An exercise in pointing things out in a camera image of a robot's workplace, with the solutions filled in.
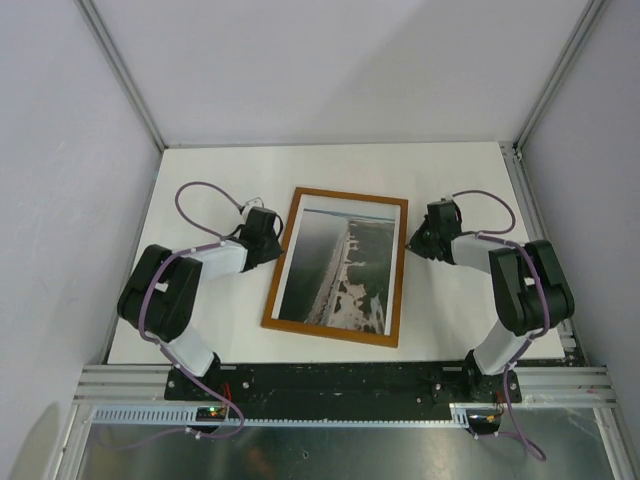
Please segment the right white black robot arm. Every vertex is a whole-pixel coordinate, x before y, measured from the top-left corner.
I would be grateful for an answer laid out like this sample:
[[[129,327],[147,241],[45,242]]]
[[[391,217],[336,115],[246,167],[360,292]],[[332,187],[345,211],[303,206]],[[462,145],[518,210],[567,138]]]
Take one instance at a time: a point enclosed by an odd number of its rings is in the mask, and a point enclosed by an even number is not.
[[[575,301],[550,242],[520,244],[483,232],[462,230],[453,200],[427,205],[407,250],[421,258],[469,267],[490,276],[497,321],[470,350],[458,371],[430,371],[437,403],[491,402],[518,391],[512,373],[531,344],[571,317]]]

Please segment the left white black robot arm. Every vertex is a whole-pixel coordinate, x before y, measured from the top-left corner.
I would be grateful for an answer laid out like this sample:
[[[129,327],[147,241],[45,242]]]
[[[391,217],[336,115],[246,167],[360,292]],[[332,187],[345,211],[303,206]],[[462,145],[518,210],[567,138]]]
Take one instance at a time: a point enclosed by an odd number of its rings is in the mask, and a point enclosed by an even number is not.
[[[231,235],[214,244],[177,252],[148,246],[117,302],[118,316],[187,373],[187,389],[202,400],[219,392],[221,376],[214,370],[218,355],[190,325],[200,285],[250,271],[283,253],[284,224],[276,212],[254,206],[243,218]]]

